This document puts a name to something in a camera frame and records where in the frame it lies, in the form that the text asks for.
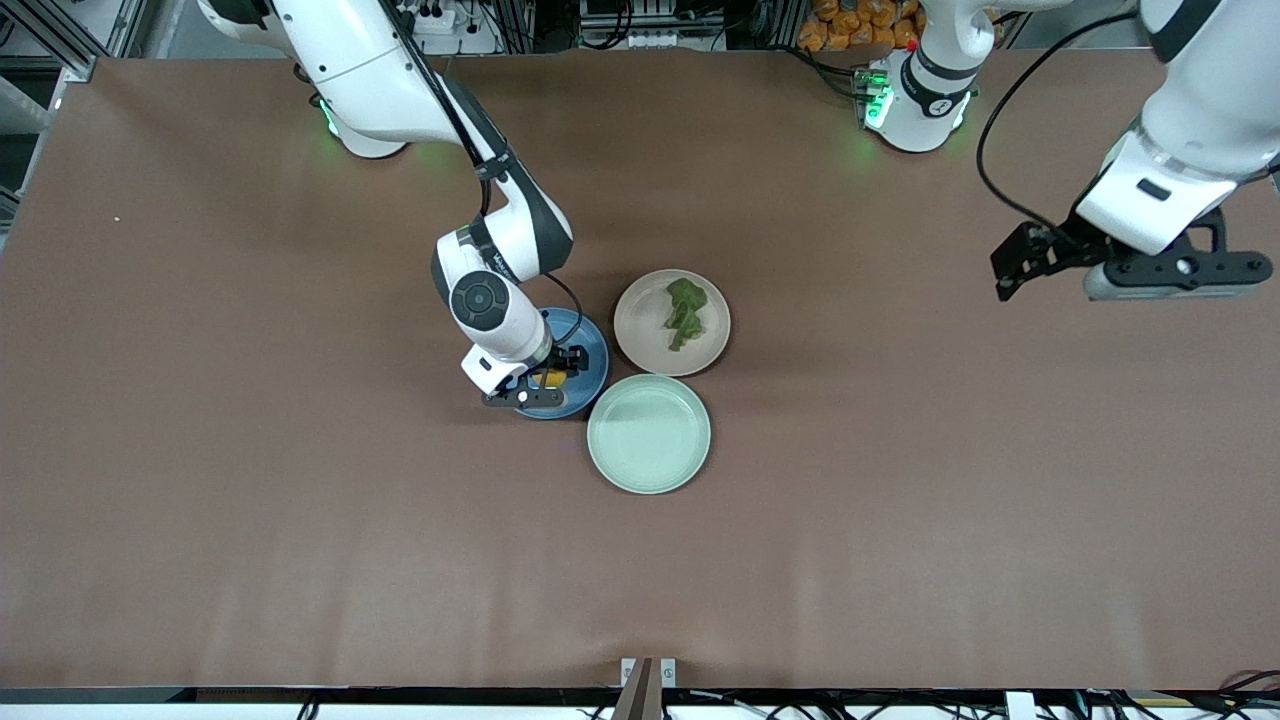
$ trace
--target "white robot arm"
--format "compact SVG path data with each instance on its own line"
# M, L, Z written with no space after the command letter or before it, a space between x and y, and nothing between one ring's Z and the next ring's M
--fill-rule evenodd
M1048 10L1071 0L920 0L924 32L914 50L895 50L872 64L884 82L860 110L860 122L908 152L941 146L960 127L973 81L996 32L984 12Z
M1001 300L1066 268L1091 268L1091 300L1233 296L1271 277L1266 256L1226 249L1219 205L1276 169L1280 3L1143 0L1140 18L1165 83L1066 222L1023 223L992 252ZM1197 227L1207 251L1187 237Z
M535 368L568 370L581 356L554 347L550 329L518 284L561 268L573 238L506 138L465 88L442 77L392 22L384 0L198 0L230 37L293 56L320 94L333 131L352 152L381 158L408 142L463 146L484 202L475 219L439 238L431 278L475 343L462 369L488 400ZM490 186L507 204L489 211ZM549 393L548 404L558 398ZM507 402L494 402L497 405ZM522 398L509 405L536 407Z

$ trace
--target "white plate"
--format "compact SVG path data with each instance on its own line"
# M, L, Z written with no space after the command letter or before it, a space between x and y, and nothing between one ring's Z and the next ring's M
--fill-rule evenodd
M676 331L663 327L671 316L667 286L689 278L707 291L707 305L698 310L703 334L678 351L671 350ZM622 352L641 369L658 375L691 375L719 357L728 343L728 302L707 278L687 270L655 270L631 283L613 311L613 331Z

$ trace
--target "cable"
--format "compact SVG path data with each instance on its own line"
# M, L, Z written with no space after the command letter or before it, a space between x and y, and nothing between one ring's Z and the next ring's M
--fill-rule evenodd
M991 128L996 124L996 118L1000 117L1000 111L1005 109L1005 105L1009 102L1009 100L1014 96L1015 92L1018 92L1018 90L1023 86L1023 83L1025 83L1027 79L1030 78L1032 74L1036 70L1038 70L1041 65L1044 64L1046 60L1053 56L1053 53L1057 53L1066 44L1071 42L1073 40L1080 37L1087 32L1094 31L1103 26L1115 24L1124 20L1132 20L1137 17L1138 13L1121 13L1119 15L1111 15L1108 18L1102 18L1101 20L1094 20L1074 32L1068 33L1066 37L1059 40L1052 46L1050 46L1050 49L1046 50L1039 58L1037 58L1036 61L1030 64L1030 67L1023 70L1023 74L1018 76L1018 79L1015 79L1014 85L1009 87L1004 97L1000 99L1000 102L996 102L996 108L992 109L991 117L987 118L987 124L983 126L982 128L982 135L978 136L978 151L975 156L975 160L978 163L978 177L982 178L982 183L987 186L987 190L989 190L991 193L996 196L996 200L1000 200L1012 210L1016 210L1018 213L1030 218L1036 223L1044 227L1044 229L1055 233L1061 240L1071 245L1074 245L1075 241L1073 241L1065 232L1062 232L1062 229L1059 228L1056 223L1051 222L1048 218L1041 215L1036 210L1032 210L1030 208L1015 201L1009 195L1005 195L1002 190L996 187L996 183L992 182L991 176L987 174L987 161L986 161L987 137L991 135Z
M854 70L847 68L837 68L836 65L828 65L826 63L819 63L812 54L801 53L800 50L790 45L769 45L768 47L765 47L765 50L782 50L783 53L791 55L796 60L800 60L801 63L819 72L831 73L833 76L854 77Z
M419 74L422 76L422 78L426 81L426 86L431 91L431 95L435 96L435 101L440 105L440 109L444 110L444 115L449 119L449 124L453 127L453 132L458 135L458 141L461 142L462 149L466 150L467 158L471 159L471 167L479 168L481 164L484 164L484 159L480 156L480 150L476 147L475 141L471 138L471 133L467 132L467 127L462 123L462 118L458 117L458 110L457 108L453 106L453 100L449 97L449 94L444 91L444 81L440 79L440 76L436 74L434 69L431 69L430 63L428 63L426 60L426 55L417 46L417 44L412 41L412 37L408 35L407 29L397 24L396 20L393 19L397 15L394 12L396 8L394 5L392 5L392 1L393 0L380 0L383 6L383 14L392 23L392 27L398 29L401 33L406 33L404 37L407 40L403 40L402 44L410 49L408 54L410 59L413 60L413 64L417 67ZM489 214L489 205L493 199L493 191L490 188L492 184L490 181L480 179L479 182L480 182L480 211L477 217L484 218L485 215Z
M724 35L726 32L736 28L737 26L740 26L742 23L750 22L750 19L751 19L751 15L748 15L748 17L737 20L736 23L731 24L731 26L722 24L721 26L721 31L717 32L716 37L712 38L712 47L710 49L716 50L716 44L719 42L719 38L721 38L722 35ZM728 50L728 40L724 41L724 49Z
M566 340L573 337L573 333L577 332L577 328L582 327L582 304L577 301L577 295L572 290L570 290L570 287L567 284L564 284L563 282L561 282L559 278L557 278L556 275L553 275L550 273L543 273L543 277L545 277L545 278L550 279L553 283L561 286L561 290L563 290L564 293L568 295L568 299L573 301L573 311L577 313L577 319L573 320L573 327L571 327L568 329L568 332L564 333L563 337L559 337L559 338L557 338L554 341L556 345L563 345Z
M799 705L780 705L780 706L774 707L772 712L769 712L768 715L765 715L764 720L776 720L777 716L778 716L778 714L782 712L783 710L788 708L788 707L792 708L792 710L795 710L795 711L797 711L797 712L800 712L808 720L818 720L808 710L805 710L804 707L800 707Z
M582 47L590 47L591 50L611 50L627 38L627 35L631 32L631 20L635 17L635 8L631 5L631 0L620 1L625 3L625 5L618 6L618 22L613 26L613 31L609 32L609 37L599 45L582 40ZM626 27L622 27L623 19L626 20Z
M1164 717L1156 715L1151 710L1147 710L1140 702L1133 700L1126 691L1112 691L1111 694L1129 703L1130 706L1138 708L1138 712L1147 716L1147 720L1164 720Z
M818 73L818 77L822 78L822 82L826 83L826 86L829 87L831 91L835 92L836 95L838 95L838 96L841 96L841 97L844 97L846 100L858 100L858 99L861 97L859 94L854 92L852 90L841 87L836 81L831 79L831 76L838 76L838 77L842 77L842 78L852 78L854 77L854 70L845 69L845 68L837 68L835 65L828 65L826 63L819 63L818 60L815 60L813 58L813 55L809 55L808 53L801 53L800 50L796 50L795 47L791 47L790 45L771 45L771 46L767 47L767 50L781 50L781 51L786 53L787 55L791 55L796 60L800 60L801 63L809 65L810 68L814 69L814 72Z
M297 720L316 720L317 715L320 715L320 693L312 692L298 708Z
M759 707L756 707L754 705L748 705L748 703L745 703L745 702L742 702L742 701L740 701L737 698L726 697L726 696L722 696L719 693L713 693L713 692L708 692L708 691L689 691L689 694L695 694L695 696L701 696L701 697L713 697L716 700L722 700L724 702L732 702L733 705L741 707L742 710L746 710L749 712L754 712L754 714L759 715L760 717L768 717L769 716L768 712L760 710Z
M18 27L18 23L15 23L13 19L10 19L10 18L4 18L4 19L6 22L5 23L0 23L0 24L9 26L9 31L4 33L4 40L0 40L0 47L4 47L4 45L6 42L9 42L9 40L13 38L13 28Z
M1262 673L1254 673L1243 680L1231 683L1230 685L1224 685L1217 689L1220 693L1234 693L1236 691L1243 691L1244 688L1257 683L1258 680L1266 680L1267 678L1280 678L1280 670L1266 670Z
M480 3L480 9L484 10L485 17L489 18L490 23L493 23L494 33L495 35L499 33L499 32L502 33L502 42L503 42L503 45L506 45L507 54L512 54L511 49L515 47L516 45L518 45L517 42L512 41L512 38L511 38L512 36L509 33L515 33L516 37L529 37L526 35L521 35L521 32L518 29L516 29L516 28L508 28L507 26L504 26L500 22L498 22L498 17L494 15L493 12L489 9L489 6L485 5L483 1Z

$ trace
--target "broccoli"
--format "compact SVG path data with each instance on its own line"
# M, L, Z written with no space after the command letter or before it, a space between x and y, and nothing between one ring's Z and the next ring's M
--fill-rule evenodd
M703 322L698 319L698 310L707 305L707 291L687 278L680 278L667 286L667 293L671 295L671 316L663 327L676 331L669 347L672 351L678 351L686 342L703 334Z

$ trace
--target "brown table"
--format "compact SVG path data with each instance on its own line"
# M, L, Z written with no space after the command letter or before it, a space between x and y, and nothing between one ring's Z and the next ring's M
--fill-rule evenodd
M3 259L5 684L1216 687L1280 664L1280 283L1001 305L997 54L896 154L786 56L462 60L608 328L666 266L732 305L709 464L616 491L581 421L483 409L431 287L461 150L344 152L279 61L104 61ZM1065 53L992 173L1061 217L1160 81ZM1263 184L1226 204L1275 250ZM545 281L535 301L563 304ZM634 373L620 357L614 379Z

